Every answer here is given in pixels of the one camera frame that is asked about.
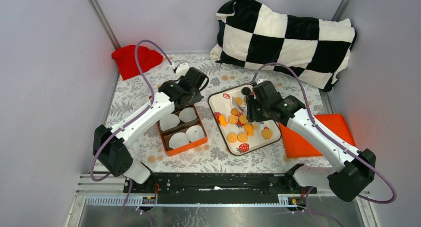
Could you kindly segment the metal serving tongs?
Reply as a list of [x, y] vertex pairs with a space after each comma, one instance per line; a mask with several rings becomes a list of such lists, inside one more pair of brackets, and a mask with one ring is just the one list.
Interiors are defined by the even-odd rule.
[[235, 102], [235, 100], [234, 100], [234, 98], [235, 97], [232, 97], [231, 98], [231, 105], [232, 105], [232, 107], [233, 108], [237, 108], [240, 112], [244, 112], [244, 109], [243, 109], [242, 105], [241, 106], [240, 105], [237, 105], [236, 102]]

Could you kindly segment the white strawberry tray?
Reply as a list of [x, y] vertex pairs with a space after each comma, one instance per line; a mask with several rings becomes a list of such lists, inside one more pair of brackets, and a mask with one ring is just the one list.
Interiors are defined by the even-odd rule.
[[276, 122], [248, 121], [247, 98], [242, 90], [251, 88], [250, 84], [242, 84], [208, 98], [214, 119], [232, 155], [243, 155], [281, 140], [281, 130]]

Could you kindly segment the orange cookie tin box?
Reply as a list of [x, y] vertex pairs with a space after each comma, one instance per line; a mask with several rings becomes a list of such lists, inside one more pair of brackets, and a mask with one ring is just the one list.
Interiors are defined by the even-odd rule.
[[[200, 116], [198, 114], [198, 111], [196, 109], [196, 106], [195, 105], [190, 105], [188, 107], [193, 107], [195, 109], [195, 111], [196, 111], [197, 119], [195, 119], [194, 121], [191, 121], [191, 122], [188, 122], [188, 123], [184, 123], [184, 122], [180, 121], [180, 123], [179, 123], [179, 125], [177, 127], [173, 128], [173, 129], [170, 129], [170, 130], [167, 130], [165, 132], [162, 132], [161, 131], [160, 126], [159, 126], [159, 121], [156, 124], [157, 127], [158, 127], [160, 138], [161, 138], [162, 143], [163, 143], [164, 151], [167, 154], [167, 156], [174, 156], [174, 155], [180, 154], [182, 152], [185, 152], [185, 151], [188, 151], [190, 149], [196, 148], [196, 147], [198, 147], [200, 145], [203, 145], [203, 144], [205, 144], [205, 143], [208, 142], [208, 135], [207, 135], [207, 133], [205, 131], [205, 128], [204, 128], [203, 123], [202, 123], [202, 120], [201, 120], [201, 118], [200, 118]], [[176, 114], [178, 116], [178, 114], [179, 114], [180, 111], [175, 111], [172, 114]], [[169, 139], [171, 138], [172, 135], [174, 135], [175, 133], [178, 133], [178, 132], [185, 133], [185, 131], [189, 127], [194, 126], [194, 125], [200, 125], [200, 126], [202, 126], [202, 128], [204, 130], [204, 133], [206, 135], [205, 138], [203, 138], [201, 140], [198, 140], [198, 141], [196, 141], [194, 143], [191, 143], [190, 142], [188, 145], [185, 145], [183, 147], [180, 147], [180, 148], [177, 148], [177, 149], [174, 149], [174, 150], [168, 147], [168, 141], [169, 141]]]

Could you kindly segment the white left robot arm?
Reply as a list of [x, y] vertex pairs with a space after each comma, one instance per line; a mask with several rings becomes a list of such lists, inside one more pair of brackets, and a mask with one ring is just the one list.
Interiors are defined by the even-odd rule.
[[177, 80], [165, 81], [132, 115], [110, 128], [100, 125], [95, 129], [92, 167], [99, 161], [109, 175], [131, 179], [141, 192], [153, 189], [152, 171], [132, 158], [129, 146], [160, 119], [201, 101], [201, 91], [209, 82], [209, 77], [195, 67], [184, 71], [176, 68], [175, 73]]

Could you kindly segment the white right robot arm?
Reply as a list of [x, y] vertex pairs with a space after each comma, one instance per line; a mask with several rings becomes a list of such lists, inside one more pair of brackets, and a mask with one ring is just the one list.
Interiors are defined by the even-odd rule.
[[295, 96], [282, 97], [270, 81], [243, 88], [249, 122], [272, 120], [299, 134], [330, 163], [330, 168], [297, 164], [286, 174], [285, 187], [291, 193], [303, 187], [330, 189], [338, 198], [351, 202], [374, 179], [376, 156], [360, 151], [319, 122]]

